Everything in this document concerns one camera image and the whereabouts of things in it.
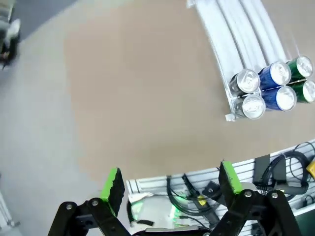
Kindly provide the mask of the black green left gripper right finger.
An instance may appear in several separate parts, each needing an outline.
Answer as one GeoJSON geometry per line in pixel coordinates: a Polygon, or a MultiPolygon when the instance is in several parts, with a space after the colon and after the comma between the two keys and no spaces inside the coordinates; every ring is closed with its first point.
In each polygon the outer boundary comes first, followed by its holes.
{"type": "Polygon", "coordinates": [[[257,221],[264,236],[300,236],[301,231],[283,191],[262,195],[242,186],[231,162],[222,161],[219,183],[227,212],[212,230],[213,236],[238,236],[247,221],[257,221]]]}

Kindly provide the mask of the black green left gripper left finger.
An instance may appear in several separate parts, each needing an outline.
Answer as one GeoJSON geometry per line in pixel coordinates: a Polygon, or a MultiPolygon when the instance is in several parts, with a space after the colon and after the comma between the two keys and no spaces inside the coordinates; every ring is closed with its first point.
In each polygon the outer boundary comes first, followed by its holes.
{"type": "Polygon", "coordinates": [[[120,168],[113,168],[100,197],[60,204],[48,236],[85,236],[90,229],[99,229],[104,236],[129,236],[117,218],[125,193],[120,168]]]}

